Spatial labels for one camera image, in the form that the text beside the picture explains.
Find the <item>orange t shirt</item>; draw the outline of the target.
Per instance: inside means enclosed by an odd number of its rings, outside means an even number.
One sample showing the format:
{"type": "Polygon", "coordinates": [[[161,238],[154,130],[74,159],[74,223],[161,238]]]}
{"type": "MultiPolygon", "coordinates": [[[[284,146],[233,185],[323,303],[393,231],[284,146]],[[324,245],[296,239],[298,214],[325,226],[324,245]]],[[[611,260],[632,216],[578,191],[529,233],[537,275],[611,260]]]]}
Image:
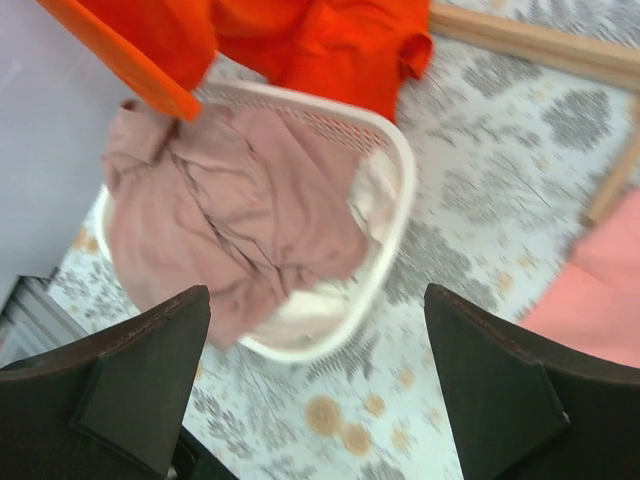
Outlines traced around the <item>orange t shirt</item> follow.
{"type": "Polygon", "coordinates": [[[200,112],[218,55],[272,85],[393,119],[403,83],[434,43],[427,0],[47,1],[45,10],[156,110],[200,112]]]}

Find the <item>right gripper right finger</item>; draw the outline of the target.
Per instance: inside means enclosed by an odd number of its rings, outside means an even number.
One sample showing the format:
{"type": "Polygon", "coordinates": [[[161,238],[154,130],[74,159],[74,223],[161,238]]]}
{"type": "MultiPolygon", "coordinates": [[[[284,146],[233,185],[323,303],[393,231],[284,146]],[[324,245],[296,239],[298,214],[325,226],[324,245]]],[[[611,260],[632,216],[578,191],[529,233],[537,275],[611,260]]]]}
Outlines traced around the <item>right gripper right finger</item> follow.
{"type": "Polygon", "coordinates": [[[639,371],[429,284],[424,316],[466,479],[636,479],[639,371]]]}

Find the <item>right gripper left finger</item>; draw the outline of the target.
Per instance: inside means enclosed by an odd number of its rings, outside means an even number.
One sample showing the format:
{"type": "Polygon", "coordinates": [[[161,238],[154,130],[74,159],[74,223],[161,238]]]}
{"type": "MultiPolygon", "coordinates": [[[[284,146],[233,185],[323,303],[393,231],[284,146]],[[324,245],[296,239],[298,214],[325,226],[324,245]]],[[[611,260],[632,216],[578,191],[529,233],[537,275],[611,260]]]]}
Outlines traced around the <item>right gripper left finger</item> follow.
{"type": "Polygon", "coordinates": [[[4,479],[165,479],[205,343],[194,286],[1,370],[4,479]]]}

